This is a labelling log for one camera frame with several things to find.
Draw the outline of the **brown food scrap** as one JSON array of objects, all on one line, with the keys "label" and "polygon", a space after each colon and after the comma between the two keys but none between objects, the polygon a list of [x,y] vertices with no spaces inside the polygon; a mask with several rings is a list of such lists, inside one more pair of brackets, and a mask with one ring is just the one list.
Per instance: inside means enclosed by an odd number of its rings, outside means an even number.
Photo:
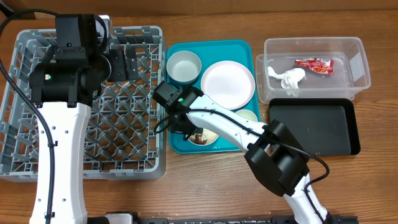
[{"label": "brown food scrap", "polygon": [[189,137],[189,141],[196,145],[206,145],[207,138],[203,139],[202,134],[194,134]]}]

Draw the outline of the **pink bowl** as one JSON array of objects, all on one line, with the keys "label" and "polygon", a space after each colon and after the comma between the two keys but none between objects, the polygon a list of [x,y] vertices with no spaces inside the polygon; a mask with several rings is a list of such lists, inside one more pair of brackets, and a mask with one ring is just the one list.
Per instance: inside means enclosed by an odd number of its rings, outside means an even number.
[{"label": "pink bowl", "polygon": [[202,134],[203,139],[207,138],[206,145],[197,145],[197,146],[207,146],[214,143],[218,139],[218,135],[210,130],[203,129],[201,133],[194,133],[194,134]]}]

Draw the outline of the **grey bowl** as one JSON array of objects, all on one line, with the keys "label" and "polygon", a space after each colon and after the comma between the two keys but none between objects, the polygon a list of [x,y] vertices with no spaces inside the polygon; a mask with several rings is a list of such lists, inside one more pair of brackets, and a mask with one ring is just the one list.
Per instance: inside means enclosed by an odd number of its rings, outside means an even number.
[{"label": "grey bowl", "polygon": [[166,69],[173,81],[181,85],[190,85],[199,77],[201,60],[195,53],[182,50],[170,56]]}]

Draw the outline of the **white cup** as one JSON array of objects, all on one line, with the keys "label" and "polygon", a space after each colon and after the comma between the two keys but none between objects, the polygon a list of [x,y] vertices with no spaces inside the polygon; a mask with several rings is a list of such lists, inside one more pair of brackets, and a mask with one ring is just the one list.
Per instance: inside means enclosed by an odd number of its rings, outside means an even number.
[{"label": "white cup", "polygon": [[237,111],[236,114],[251,121],[258,121],[256,114],[251,110],[241,109]]}]

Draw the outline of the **white tissue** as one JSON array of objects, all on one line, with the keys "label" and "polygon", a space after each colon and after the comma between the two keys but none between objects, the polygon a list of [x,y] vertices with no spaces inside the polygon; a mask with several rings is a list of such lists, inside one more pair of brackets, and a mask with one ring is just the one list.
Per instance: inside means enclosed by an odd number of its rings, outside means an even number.
[{"label": "white tissue", "polygon": [[305,70],[302,68],[293,68],[281,74],[276,73],[272,67],[268,67],[267,71],[269,76],[280,80],[284,89],[298,89],[299,82],[305,77]]}]

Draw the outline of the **red snack wrapper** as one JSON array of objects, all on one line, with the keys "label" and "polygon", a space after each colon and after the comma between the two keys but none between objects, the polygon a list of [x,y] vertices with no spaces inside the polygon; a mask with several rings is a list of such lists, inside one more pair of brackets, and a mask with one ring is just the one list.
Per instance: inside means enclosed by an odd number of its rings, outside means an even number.
[{"label": "red snack wrapper", "polygon": [[329,58],[295,59],[295,64],[323,75],[333,74],[334,60]]}]

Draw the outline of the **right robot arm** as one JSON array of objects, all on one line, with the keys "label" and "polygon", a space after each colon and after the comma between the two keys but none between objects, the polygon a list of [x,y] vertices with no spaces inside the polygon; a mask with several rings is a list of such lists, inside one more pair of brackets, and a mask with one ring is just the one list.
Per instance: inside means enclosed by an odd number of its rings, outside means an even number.
[{"label": "right robot arm", "polygon": [[270,124],[252,121],[215,103],[194,86],[176,89],[162,81],[153,99],[165,109],[166,117],[154,127],[154,134],[169,130],[187,140],[207,129],[228,140],[243,153],[257,181],[273,194],[286,199],[297,223],[332,223],[330,213],[320,205],[309,176],[308,161],[324,161],[304,151],[287,126],[278,120]]}]

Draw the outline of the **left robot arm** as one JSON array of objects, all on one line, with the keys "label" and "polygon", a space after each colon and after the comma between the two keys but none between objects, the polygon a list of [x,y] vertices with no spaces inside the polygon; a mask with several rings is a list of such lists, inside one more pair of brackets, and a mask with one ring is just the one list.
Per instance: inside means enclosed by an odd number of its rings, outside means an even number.
[{"label": "left robot arm", "polygon": [[89,217],[83,196],[83,151],[94,94],[113,72],[104,55],[109,32],[98,40],[93,14],[56,16],[56,43],[29,75],[38,119],[39,158],[30,223],[136,223],[132,212]]}]

